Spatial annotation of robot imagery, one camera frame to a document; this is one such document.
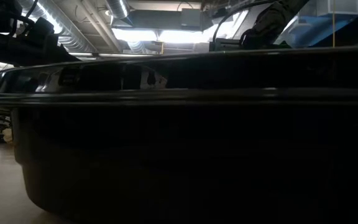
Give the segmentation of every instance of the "black container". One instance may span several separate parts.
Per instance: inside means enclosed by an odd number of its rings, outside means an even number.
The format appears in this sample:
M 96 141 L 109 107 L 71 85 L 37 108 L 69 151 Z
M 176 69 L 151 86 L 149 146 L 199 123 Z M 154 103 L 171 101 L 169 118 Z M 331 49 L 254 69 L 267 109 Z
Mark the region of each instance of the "black container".
M 1 74 L 0 108 L 12 111 L 16 160 L 30 199 L 85 223 L 358 222 L 358 78 L 350 82 L 337 69 L 358 50 L 279 54 L 283 61 L 297 55 L 297 69 L 309 57 L 325 60 L 308 77 L 323 84 L 258 79 L 273 77 L 266 73 L 242 73 L 248 82 L 241 84 L 243 76 L 224 73 L 219 64 L 260 57 L 267 69 L 278 59 L 272 52 L 204 55 L 192 58 L 193 68 L 184 56 L 125 62 L 164 73 L 163 61 L 172 68 L 167 86 L 197 90 L 108 91 L 125 86 L 108 77 L 116 85 L 89 93 L 91 85 L 76 84 L 77 71 L 55 85 L 64 92 L 56 94 L 45 84 L 51 79 L 39 74 L 55 74 L 57 66 Z M 195 65 L 207 60 L 222 69 L 194 78 L 177 74 L 180 65 L 205 71 Z M 96 64 L 69 64 L 71 72 L 74 65 Z M 282 76 L 312 74 L 303 68 Z M 114 72 L 133 86 L 134 70 Z M 280 88 L 261 88 L 275 81 Z M 41 83 L 49 93 L 39 92 Z M 220 83 L 226 90 L 217 90 Z

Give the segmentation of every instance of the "black cable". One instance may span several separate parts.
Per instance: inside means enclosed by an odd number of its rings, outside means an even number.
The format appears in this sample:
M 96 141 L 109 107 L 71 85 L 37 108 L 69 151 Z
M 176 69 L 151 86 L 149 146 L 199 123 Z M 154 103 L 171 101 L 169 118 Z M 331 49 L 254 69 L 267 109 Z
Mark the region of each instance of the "black cable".
M 25 22 L 25 23 L 27 23 L 28 25 L 34 26 L 34 24 L 35 24 L 34 21 L 32 21 L 31 19 L 26 18 L 26 17 L 24 17 L 24 16 L 18 16 L 18 15 L 16 15 L 16 14 L 11 13 L 11 12 L 9 12 L 8 14 L 9 14 L 9 17 L 10 17 L 10 18 L 16 19 L 16 20 L 18 20 L 18 21 Z
M 227 14 L 226 16 L 223 17 L 223 19 L 219 22 L 218 27 L 215 30 L 215 33 L 212 37 L 212 42 L 215 43 L 216 41 L 216 36 L 218 35 L 218 30 L 221 27 L 221 25 L 224 23 L 224 21 L 226 21 L 228 18 L 230 18 L 232 15 L 234 15 L 235 13 L 239 12 L 239 11 L 243 11 L 244 9 L 247 9 L 249 7 L 254 7 L 254 6 L 259 6 L 261 4 L 268 4 L 268 3 L 273 3 L 277 0 L 263 0 L 263 1 L 257 1 L 257 2 L 253 2 L 253 3 L 249 3 L 249 4 L 245 4 L 233 11 L 231 11 L 229 14 Z
M 30 17 L 32 12 L 34 11 L 35 7 L 37 7 L 38 0 L 34 0 L 34 3 L 32 4 L 30 10 L 25 15 L 26 18 Z
M 13 35 L 15 35 L 17 30 L 17 19 L 13 20 L 13 24 L 12 24 L 12 31 L 8 34 L 8 36 L 13 37 Z
M 246 38 L 246 35 L 250 34 L 250 32 L 251 32 L 251 30 L 249 29 L 249 30 L 245 31 L 244 33 L 242 33 L 241 38 L 240 38 L 240 44 L 243 43 L 244 39 Z
M 186 3 L 186 4 L 189 5 L 192 9 L 194 9 L 193 6 L 192 6 L 189 2 L 181 1 L 181 2 L 179 3 L 178 7 L 177 7 L 177 11 L 179 11 L 179 7 L 180 7 L 180 5 L 181 5 L 182 3 Z
M 78 6 L 75 6 L 75 8 L 74 8 L 74 16 L 75 16 L 75 19 L 77 19 L 77 22 L 84 22 L 84 21 L 86 20 L 86 16 L 85 16 L 84 19 L 78 20 L 77 9 L 78 9 Z
M 25 35 L 30 30 L 31 27 L 32 26 L 30 26 L 30 25 L 26 26 L 25 29 L 23 30 L 22 35 Z

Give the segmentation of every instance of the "floor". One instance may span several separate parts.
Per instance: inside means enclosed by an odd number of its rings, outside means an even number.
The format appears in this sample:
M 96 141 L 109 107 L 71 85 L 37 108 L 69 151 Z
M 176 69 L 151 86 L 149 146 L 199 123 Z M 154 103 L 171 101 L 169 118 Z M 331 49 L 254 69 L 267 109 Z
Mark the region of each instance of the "floor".
M 27 197 L 13 148 L 0 144 L 0 223 L 72 223 L 43 211 Z

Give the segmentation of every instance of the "ductwork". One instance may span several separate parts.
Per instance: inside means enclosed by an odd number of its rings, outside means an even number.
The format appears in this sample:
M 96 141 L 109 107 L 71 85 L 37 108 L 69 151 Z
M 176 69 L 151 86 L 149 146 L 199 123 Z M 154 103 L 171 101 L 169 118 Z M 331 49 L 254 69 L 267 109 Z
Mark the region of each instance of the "ductwork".
M 115 19 L 127 17 L 131 11 L 126 0 L 106 0 L 107 7 Z
M 34 0 L 18 0 L 26 14 L 34 3 Z M 36 19 L 43 17 L 55 26 L 60 32 L 59 43 L 69 52 L 97 52 L 96 48 L 78 30 L 72 21 L 52 0 L 39 0 L 31 17 Z
M 147 54 L 147 49 L 144 47 L 143 42 L 141 41 L 128 41 L 128 46 L 134 54 Z
M 95 7 L 90 3 L 90 1 L 75 0 L 75 2 L 77 3 L 78 7 L 80 7 L 85 13 L 86 17 L 91 22 L 92 26 L 98 31 L 103 40 L 109 45 L 111 50 L 113 52 L 121 52 L 122 49 L 119 41 L 116 39 L 116 36 L 113 34 L 111 28 L 104 23 L 104 19 L 100 17 L 97 9 L 95 9 Z M 93 19 L 92 16 L 95 17 L 95 19 L 99 22 L 100 26 L 97 25 L 96 21 Z

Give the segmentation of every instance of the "fluorescent light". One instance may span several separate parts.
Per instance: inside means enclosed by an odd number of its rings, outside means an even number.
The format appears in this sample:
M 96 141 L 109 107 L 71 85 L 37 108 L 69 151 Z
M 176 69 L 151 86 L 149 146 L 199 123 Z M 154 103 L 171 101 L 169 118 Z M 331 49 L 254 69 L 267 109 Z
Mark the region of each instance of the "fluorescent light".
M 176 44 L 200 43 L 203 40 L 203 34 L 201 31 L 165 30 L 158 40 Z
M 95 57 L 77 57 L 80 60 L 96 60 Z
M 125 40 L 129 42 L 135 41 L 156 41 L 157 35 L 152 30 L 124 30 L 113 29 L 114 35 L 119 40 Z
M 75 57 L 87 57 L 87 56 L 92 56 L 93 54 L 92 53 L 75 53 L 75 52 L 72 52 L 72 53 L 69 53 L 70 55 L 72 56 L 75 56 Z
M 144 54 L 99 54 L 100 57 L 149 57 L 152 55 Z

